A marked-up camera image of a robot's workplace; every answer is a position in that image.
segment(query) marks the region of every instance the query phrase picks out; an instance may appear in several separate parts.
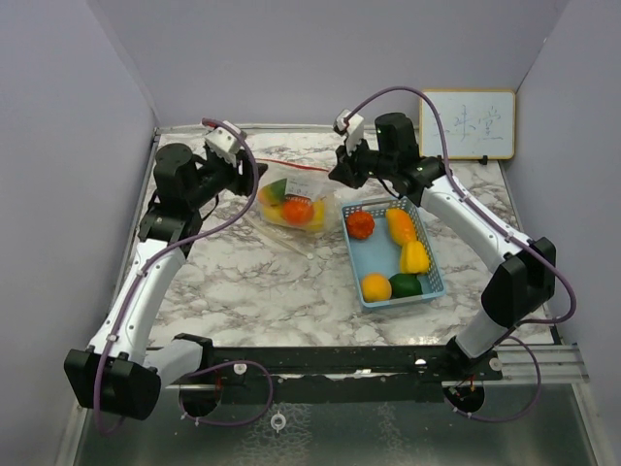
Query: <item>plastic bag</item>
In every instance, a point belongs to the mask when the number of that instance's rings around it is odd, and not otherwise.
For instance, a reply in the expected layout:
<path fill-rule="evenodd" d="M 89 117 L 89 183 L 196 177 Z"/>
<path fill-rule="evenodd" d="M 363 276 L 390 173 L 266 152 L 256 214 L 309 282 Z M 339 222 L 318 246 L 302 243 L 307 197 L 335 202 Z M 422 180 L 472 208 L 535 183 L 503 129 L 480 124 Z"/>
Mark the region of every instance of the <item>plastic bag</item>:
<path fill-rule="evenodd" d="M 335 185 L 323 168 L 266 160 L 257 208 L 263 221 L 310 233 L 325 233 L 339 221 Z"/>

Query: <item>blue tray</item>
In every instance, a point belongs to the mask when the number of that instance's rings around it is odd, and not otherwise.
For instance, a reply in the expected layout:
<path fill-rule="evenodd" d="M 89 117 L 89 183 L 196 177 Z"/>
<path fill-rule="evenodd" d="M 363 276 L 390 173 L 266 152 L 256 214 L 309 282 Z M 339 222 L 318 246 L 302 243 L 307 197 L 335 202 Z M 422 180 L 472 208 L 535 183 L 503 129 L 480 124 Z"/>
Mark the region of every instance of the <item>blue tray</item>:
<path fill-rule="evenodd" d="M 390 278 L 399 273 L 401 247 L 390 237 L 388 223 L 385 218 L 386 209 L 392 208 L 403 209 L 409 214 L 409 217 L 416 227 L 418 241 L 425 246 L 425 250 L 429 254 L 431 268 L 428 274 L 418 276 L 418 280 L 423 288 L 423 294 L 411 296 L 409 298 L 389 299 L 387 301 L 367 303 L 362 297 L 362 289 L 360 288 L 360 281 L 363 278 L 372 273 L 382 274 L 386 278 Z M 347 217 L 359 211 L 368 212 L 376 221 L 376 228 L 373 235 L 363 241 L 349 238 L 345 225 Z M 353 269 L 358 297 L 360 298 L 363 308 L 369 311 L 397 308 L 409 304 L 427 303 L 432 299 L 445 295 L 446 286 L 444 285 L 444 280 L 440 268 L 438 267 L 434 250 L 429 243 L 427 230 L 420 219 L 416 206 L 414 206 L 409 199 L 371 199 L 368 201 L 345 204 L 343 206 L 343 232 L 349 251 L 349 259 L 351 260 L 351 268 Z"/>

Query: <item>marble tabletop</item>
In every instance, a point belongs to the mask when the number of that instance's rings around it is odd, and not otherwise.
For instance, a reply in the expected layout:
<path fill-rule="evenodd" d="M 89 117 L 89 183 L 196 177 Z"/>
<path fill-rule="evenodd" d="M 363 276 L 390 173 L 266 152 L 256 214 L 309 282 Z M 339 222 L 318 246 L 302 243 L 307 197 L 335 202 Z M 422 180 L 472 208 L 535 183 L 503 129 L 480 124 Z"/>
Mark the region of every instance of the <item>marble tabletop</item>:
<path fill-rule="evenodd" d="M 375 136 L 368 134 L 367 139 L 373 146 Z M 274 131 L 250 134 L 247 141 L 256 157 L 331 168 L 341 138 L 328 132 Z M 204 154 L 201 133 L 165 134 L 159 146 L 171 143 L 184 143 Z M 516 226 L 497 162 L 451 166 L 473 195 Z M 151 180 L 143 210 L 153 190 Z M 339 187 L 335 196 L 342 203 L 386 193 L 370 181 L 359 190 Z M 226 193 L 203 230 L 232 216 L 244 202 Z M 256 218 L 256 212 L 250 215 L 250 220 Z M 363 312 L 340 227 L 317 237 L 281 232 L 311 251 L 313 259 L 308 259 L 242 219 L 193 246 L 166 293 L 149 342 L 163 346 L 185 332 L 212 338 L 219 346 L 444 344 L 477 312 L 491 275 L 452 230 L 426 212 L 421 211 L 421 216 L 446 283 L 447 292 L 441 298 L 405 309 Z M 543 310 L 536 315 L 543 317 Z M 552 342 L 544 325 L 526 325 L 517 335 L 529 343 Z"/>

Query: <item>gray wall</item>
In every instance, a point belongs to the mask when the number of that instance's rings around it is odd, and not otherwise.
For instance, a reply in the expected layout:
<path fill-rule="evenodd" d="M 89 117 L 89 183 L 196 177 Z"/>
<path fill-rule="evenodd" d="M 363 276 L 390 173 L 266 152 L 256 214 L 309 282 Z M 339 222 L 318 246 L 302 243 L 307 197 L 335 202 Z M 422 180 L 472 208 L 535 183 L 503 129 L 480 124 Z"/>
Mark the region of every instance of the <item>gray wall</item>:
<path fill-rule="evenodd" d="M 0 2 L 0 463 L 52 464 L 154 121 L 83 0 Z"/>
<path fill-rule="evenodd" d="M 508 179 L 526 230 L 558 248 L 578 298 L 578 341 L 621 458 L 621 2 L 572 0 L 518 93 Z M 568 306 L 560 287 L 551 309 Z"/>
<path fill-rule="evenodd" d="M 164 125 L 204 116 L 331 123 L 393 84 L 517 88 L 567 3 L 90 1 Z M 380 109 L 411 111 L 416 103 L 384 97 L 367 115 Z"/>

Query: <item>whiteboard wooden frame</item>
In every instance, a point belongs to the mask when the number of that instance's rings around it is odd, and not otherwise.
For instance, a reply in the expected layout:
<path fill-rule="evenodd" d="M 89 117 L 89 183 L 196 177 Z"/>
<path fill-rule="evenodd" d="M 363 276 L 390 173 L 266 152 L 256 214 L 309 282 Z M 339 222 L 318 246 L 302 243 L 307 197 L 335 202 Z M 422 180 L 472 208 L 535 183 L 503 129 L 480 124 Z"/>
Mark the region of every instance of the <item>whiteboard wooden frame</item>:
<path fill-rule="evenodd" d="M 504 93 L 508 93 L 510 92 L 513 95 L 513 141 L 512 141 L 512 147 L 511 147 L 511 155 L 506 156 L 506 155 L 494 155 L 494 154 L 485 154 L 487 155 L 487 158 L 490 160 L 509 160 L 511 158 L 513 158 L 513 156 L 515 155 L 515 116 L 516 116 L 516 110 L 515 110 L 515 91 L 513 89 L 498 89 L 498 88 L 465 88 L 465 87 L 458 87 L 458 88 L 439 88 L 439 89 L 435 89 L 435 88 L 429 88 L 429 89 L 423 89 L 422 92 L 424 94 L 426 94 L 427 92 L 481 92 L 481 93 L 486 93 L 486 92 L 504 92 Z M 420 103 L 418 105 L 418 121 L 419 121 L 419 139 L 420 139 L 420 155 L 421 156 L 427 156 L 427 155 L 423 155 L 422 151 L 423 151 L 423 106 L 427 105 L 427 103 L 423 100 L 420 99 Z M 449 159 L 452 160 L 480 160 L 482 157 L 451 157 L 450 154 L 448 155 Z"/>

